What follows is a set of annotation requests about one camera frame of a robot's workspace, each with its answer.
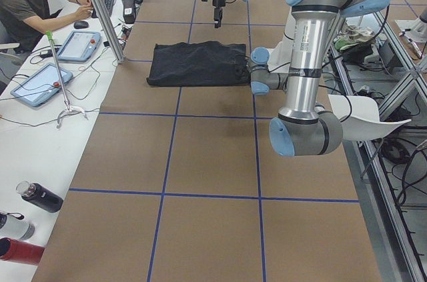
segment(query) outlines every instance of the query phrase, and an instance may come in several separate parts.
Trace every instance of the office chair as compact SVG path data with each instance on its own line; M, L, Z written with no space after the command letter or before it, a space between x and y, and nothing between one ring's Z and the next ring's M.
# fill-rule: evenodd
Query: office chair
M16 54L14 48L19 43L14 43L6 31L6 28L0 22L0 94L4 91L21 65L24 63L26 54Z
M370 97L348 96L352 104L352 114L341 123L343 139L349 141L371 141L386 137L399 126L411 119L399 122L381 122L378 105ZM343 95L329 94L332 112L337 118L347 117L350 107Z

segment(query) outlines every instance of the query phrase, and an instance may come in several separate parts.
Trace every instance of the water bottle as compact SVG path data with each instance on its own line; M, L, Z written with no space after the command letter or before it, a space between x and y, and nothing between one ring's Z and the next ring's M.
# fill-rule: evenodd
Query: water bottle
M21 195L22 200L28 201L47 212L57 212L62 206L62 198L38 183L22 181L16 186L16 192Z
M0 212L0 235L24 241L34 234L34 225L10 213Z

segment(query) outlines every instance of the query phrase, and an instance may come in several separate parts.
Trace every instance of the red cup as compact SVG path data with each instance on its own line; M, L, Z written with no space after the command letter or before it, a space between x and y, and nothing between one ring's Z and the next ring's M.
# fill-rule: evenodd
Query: red cup
M0 260L37 265L45 248L4 237L0 239Z

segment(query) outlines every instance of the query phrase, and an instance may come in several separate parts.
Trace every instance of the man's hand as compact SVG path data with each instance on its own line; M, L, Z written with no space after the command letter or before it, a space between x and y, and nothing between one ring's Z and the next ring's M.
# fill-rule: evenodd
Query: man's hand
M77 0L77 2L80 5L90 5L90 6L92 6L92 1L91 0Z
M74 12L75 20L84 20L91 16L93 7L92 5L82 5Z

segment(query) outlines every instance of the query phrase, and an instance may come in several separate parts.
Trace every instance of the black bottle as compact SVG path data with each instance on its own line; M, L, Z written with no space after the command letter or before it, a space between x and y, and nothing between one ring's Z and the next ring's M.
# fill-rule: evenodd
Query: black bottle
M62 206L62 198L38 183L22 181L16 186L16 192L21 195L24 201L28 201L47 212L57 212Z

